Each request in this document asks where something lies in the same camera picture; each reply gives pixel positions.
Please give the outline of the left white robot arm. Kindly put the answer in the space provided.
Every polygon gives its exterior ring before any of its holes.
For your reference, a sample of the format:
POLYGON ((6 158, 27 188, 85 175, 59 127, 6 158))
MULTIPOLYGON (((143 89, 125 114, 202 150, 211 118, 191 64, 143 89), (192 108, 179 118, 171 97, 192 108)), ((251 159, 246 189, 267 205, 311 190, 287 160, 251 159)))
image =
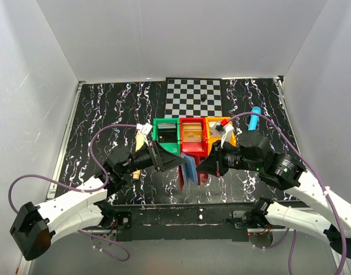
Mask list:
POLYGON ((114 214, 107 199, 131 180, 133 172, 148 167, 164 172, 185 163, 157 141, 144 144, 134 154, 125 146, 116 146, 102 169, 74 190, 37 205, 22 205, 10 234, 24 259, 35 260, 66 235, 91 226, 110 228, 114 214))

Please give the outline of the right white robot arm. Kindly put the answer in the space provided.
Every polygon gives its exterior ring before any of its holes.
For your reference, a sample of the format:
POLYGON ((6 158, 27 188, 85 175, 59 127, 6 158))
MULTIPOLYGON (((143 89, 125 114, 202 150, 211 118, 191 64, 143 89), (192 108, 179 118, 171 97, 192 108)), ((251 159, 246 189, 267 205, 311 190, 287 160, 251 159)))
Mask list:
POLYGON ((351 204, 328 187, 322 188, 301 162, 275 152, 258 131, 247 131, 239 135, 237 146, 214 142, 197 171, 220 177, 231 168, 257 172, 265 184, 285 191, 315 210, 314 214, 307 213, 260 198, 251 211, 234 218, 234 223, 247 227, 289 227, 323 240, 351 259, 351 204))

